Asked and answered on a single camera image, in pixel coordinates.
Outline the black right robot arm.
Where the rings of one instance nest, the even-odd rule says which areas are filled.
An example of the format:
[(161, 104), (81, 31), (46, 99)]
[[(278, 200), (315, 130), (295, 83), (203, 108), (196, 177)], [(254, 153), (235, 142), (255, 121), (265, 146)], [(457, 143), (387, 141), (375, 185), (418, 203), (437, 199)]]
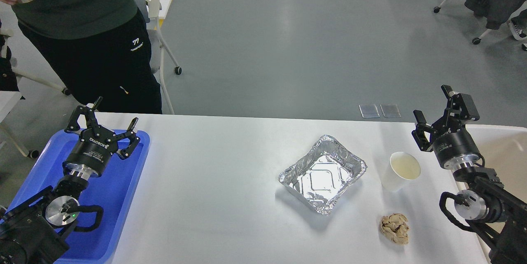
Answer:
[(480, 118), (472, 97), (446, 84), (441, 89), (447, 100), (443, 115), (429, 124), (422, 111), (414, 110), (412, 131), (421, 151), (433, 152), (441, 168), (467, 185), (456, 194), (443, 192), (440, 210), (450, 223), (482, 239), (492, 264), (525, 264), (526, 203), (506, 191), (495, 169), (485, 166), (467, 131), (467, 123)]

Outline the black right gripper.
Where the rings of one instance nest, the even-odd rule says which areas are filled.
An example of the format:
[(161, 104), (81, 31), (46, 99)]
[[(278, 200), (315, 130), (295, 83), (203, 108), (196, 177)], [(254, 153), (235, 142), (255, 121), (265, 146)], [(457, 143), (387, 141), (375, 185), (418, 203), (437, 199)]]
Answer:
[(416, 120), (415, 129), (412, 131), (414, 141), (420, 151), (433, 151), (443, 169), (452, 170), (462, 163), (474, 164), (481, 159), (481, 153), (472, 135), (465, 128), (467, 123), (480, 119), (473, 98), (469, 94), (453, 91), (452, 87), (446, 84), (441, 86), (441, 90), (447, 98), (442, 127), (454, 132), (445, 133), (431, 143), (425, 133), (431, 133), (433, 136), (436, 130), (428, 125), (421, 110), (414, 110)]

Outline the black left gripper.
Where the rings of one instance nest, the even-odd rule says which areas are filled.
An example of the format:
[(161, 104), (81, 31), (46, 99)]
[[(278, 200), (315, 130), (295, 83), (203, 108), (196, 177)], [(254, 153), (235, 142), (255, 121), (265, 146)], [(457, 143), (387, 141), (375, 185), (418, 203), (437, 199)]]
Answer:
[[(86, 129), (79, 135), (79, 140), (72, 149), (70, 155), (63, 162), (63, 174), (72, 175), (78, 172), (82, 178), (101, 177), (113, 154), (117, 154), (122, 160), (127, 159), (136, 149), (140, 138), (134, 131), (138, 117), (134, 117), (123, 133), (117, 134), (115, 131), (105, 127), (100, 127), (95, 116), (103, 97), (100, 96), (93, 104), (93, 107), (79, 105), (73, 110), (66, 133), (76, 133), (81, 130), (78, 120), (84, 116)], [(118, 148), (117, 142), (128, 139), (129, 144), (125, 148)]]

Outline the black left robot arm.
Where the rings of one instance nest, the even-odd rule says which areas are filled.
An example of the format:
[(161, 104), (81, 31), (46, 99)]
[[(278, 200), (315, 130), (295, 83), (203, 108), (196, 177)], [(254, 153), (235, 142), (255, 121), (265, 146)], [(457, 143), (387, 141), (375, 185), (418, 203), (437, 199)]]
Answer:
[(72, 232), (91, 232), (100, 226), (102, 206), (82, 205), (81, 193), (90, 178), (102, 176), (111, 157), (129, 158), (140, 142), (134, 131), (137, 117), (120, 134), (98, 123), (95, 112), (102, 101), (98, 97), (92, 107), (79, 105), (72, 112), (64, 131), (79, 138), (62, 162), (58, 184), (10, 211), (2, 210), (2, 264), (52, 264), (70, 248), (66, 238)]

